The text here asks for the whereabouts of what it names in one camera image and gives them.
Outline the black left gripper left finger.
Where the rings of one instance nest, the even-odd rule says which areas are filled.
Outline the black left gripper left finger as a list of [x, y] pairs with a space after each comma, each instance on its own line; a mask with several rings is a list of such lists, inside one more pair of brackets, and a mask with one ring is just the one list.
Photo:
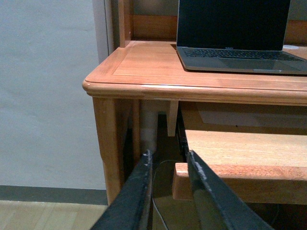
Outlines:
[[93, 230], [148, 230], [151, 220], [153, 153], [146, 150]]

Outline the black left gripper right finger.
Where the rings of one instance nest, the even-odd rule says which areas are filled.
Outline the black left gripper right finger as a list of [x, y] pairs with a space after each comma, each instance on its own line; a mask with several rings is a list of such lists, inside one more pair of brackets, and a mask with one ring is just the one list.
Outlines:
[[189, 180], [202, 230], [271, 230], [194, 152], [187, 153]]

